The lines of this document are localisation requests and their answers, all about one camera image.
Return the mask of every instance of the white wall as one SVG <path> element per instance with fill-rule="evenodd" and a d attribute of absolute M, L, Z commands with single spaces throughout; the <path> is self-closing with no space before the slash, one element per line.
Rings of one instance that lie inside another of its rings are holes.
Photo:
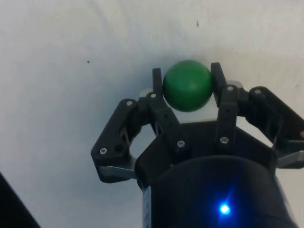
<path fill-rule="evenodd" d="M 0 0 L 0 170 L 44 228 L 141 227 L 136 182 L 101 183 L 90 156 L 118 102 L 192 58 L 304 117 L 303 40 L 300 0 Z M 301 227 L 303 174 L 278 171 Z"/>

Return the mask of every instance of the screw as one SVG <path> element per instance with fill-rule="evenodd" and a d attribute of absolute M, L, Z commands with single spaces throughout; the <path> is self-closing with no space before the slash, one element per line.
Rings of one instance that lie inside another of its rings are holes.
<path fill-rule="evenodd" d="M 227 137 L 221 137 L 221 138 L 219 139 L 219 141 L 220 141 L 222 144 L 227 144 L 227 143 L 229 142 L 229 138 L 227 138 Z"/>
<path fill-rule="evenodd" d="M 183 141 L 183 140 L 179 140 L 178 142 L 177 142 L 177 146 L 178 147 L 184 147 L 186 145 L 186 143 Z"/>
<path fill-rule="evenodd" d="M 259 90 L 259 89 L 256 89 L 256 90 L 255 90 L 255 94 L 261 94 L 261 92 L 262 92 L 262 91 Z"/>
<path fill-rule="evenodd" d="M 101 148 L 99 152 L 100 154 L 105 154 L 108 152 L 108 150 L 106 148 Z"/>

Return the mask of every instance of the green ball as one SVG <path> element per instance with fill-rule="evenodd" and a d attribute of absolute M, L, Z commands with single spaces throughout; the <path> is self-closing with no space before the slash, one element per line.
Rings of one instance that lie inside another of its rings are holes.
<path fill-rule="evenodd" d="M 183 112 L 198 110 L 212 95 L 210 71 L 197 61 L 181 61 L 168 70 L 162 89 L 173 108 Z"/>

